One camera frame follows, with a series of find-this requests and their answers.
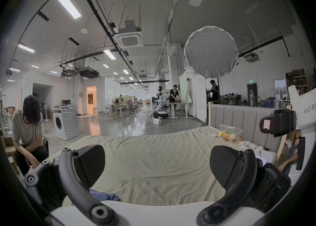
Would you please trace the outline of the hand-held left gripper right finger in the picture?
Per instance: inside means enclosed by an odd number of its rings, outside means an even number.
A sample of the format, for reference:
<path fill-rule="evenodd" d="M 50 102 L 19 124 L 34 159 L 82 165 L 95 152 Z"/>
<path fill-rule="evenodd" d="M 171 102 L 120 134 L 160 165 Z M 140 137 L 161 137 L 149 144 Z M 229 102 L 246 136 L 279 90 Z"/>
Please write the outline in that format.
<path fill-rule="evenodd" d="M 199 226 L 222 223 L 240 207 L 267 213 L 291 186 L 288 176 L 272 163 L 263 164 L 251 149 L 238 151 L 224 145 L 214 146 L 210 169 L 225 189 L 225 195 L 199 212 L 196 217 Z"/>

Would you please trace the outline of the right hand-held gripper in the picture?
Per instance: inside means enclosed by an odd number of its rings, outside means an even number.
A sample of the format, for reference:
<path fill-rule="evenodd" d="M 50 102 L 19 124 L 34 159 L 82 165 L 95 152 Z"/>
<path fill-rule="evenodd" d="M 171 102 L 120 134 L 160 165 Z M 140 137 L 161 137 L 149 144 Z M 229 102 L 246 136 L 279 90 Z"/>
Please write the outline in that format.
<path fill-rule="evenodd" d="M 316 130 L 316 89 L 299 95 L 294 85 L 288 87 L 292 110 L 277 109 L 269 116 L 260 120 L 259 128 L 264 134 L 273 137 L 287 135 L 294 130 L 300 130 L 302 141 L 298 147 L 298 161 L 289 171 L 291 185 L 294 186 L 301 175 L 306 172 L 308 161 L 315 145 Z"/>

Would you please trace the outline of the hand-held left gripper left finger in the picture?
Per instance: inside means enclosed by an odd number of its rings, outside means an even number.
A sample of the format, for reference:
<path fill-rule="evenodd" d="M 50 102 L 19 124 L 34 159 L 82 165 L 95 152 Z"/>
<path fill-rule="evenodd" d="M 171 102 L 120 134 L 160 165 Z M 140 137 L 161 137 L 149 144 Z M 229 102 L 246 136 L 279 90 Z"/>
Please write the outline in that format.
<path fill-rule="evenodd" d="M 101 145 L 63 148 L 53 161 L 44 160 L 23 181 L 23 211 L 30 216 L 30 225 L 124 225 L 114 208 L 90 192 L 104 169 Z"/>

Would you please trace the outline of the person's right hand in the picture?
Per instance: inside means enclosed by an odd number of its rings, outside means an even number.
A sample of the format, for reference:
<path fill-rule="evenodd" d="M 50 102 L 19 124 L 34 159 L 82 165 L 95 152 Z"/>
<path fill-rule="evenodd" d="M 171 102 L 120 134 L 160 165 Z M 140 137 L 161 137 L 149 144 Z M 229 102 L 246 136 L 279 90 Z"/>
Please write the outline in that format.
<path fill-rule="evenodd" d="M 278 163 L 278 169 L 286 176 L 289 175 L 292 165 L 296 165 L 298 161 L 298 144 L 301 131 L 295 130 L 286 137 L 286 150 L 280 159 L 284 159 L 282 163 Z"/>

